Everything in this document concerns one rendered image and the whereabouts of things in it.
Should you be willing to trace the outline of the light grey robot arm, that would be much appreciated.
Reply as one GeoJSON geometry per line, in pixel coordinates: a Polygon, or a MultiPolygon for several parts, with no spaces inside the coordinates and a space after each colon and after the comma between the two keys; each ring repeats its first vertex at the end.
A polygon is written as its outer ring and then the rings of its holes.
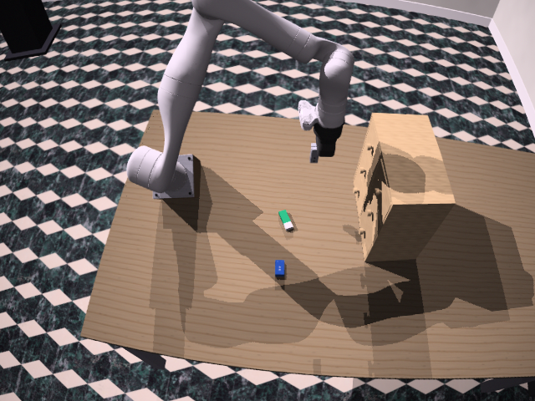
{"type": "Polygon", "coordinates": [[[186,183],[186,169],[177,160],[214,44],[225,21],[246,29],[300,63],[308,63],[312,58],[321,61],[318,106],[327,113],[345,110],[354,68],[354,56],[346,47],[316,37],[252,0],[191,1],[193,10],[186,33],[166,67],[158,90],[165,131],[164,151],[141,146],[127,164],[131,182],[157,193],[178,191],[186,183]]]}

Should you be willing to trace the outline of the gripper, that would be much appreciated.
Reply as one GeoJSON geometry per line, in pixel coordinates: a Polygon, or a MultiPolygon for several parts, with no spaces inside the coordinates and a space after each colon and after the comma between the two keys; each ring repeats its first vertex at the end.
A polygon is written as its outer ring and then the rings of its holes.
{"type": "Polygon", "coordinates": [[[341,113],[330,114],[321,110],[318,104],[313,107],[309,102],[301,100],[298,104],[298,113],[301,128],[303,130],[313,128],[316,135],[316,143],[311,143],[310,163],[318,163],[319,156],[333,157],[336,140],[342,134],[346,108],[341,113]]]}

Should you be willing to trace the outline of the green and white eraser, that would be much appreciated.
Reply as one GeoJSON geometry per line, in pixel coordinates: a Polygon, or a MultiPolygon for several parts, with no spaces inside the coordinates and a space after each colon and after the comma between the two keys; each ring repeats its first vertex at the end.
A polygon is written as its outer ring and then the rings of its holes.
{"type": "Polygon", "coordinates": [[[279,211],[278,212],[281,220],[282,220],[282,223],[285,227],[285,230],[290,230],[290,229],[293,229],[293,225],[292,225],[292,222],[290,221],[289,217],[288,217],[288,213],[286,212],[286,210],[283,210],[283,211],[279,211]]]}

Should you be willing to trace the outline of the blue nine-volt battery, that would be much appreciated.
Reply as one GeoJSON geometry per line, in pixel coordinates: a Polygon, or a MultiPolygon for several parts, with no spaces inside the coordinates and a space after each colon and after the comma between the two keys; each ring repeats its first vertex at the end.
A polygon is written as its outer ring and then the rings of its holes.
{"type": "Polygon", "coordinates": [[[284,277],[284,260],[275,260],[275,277],[284,277]]]}

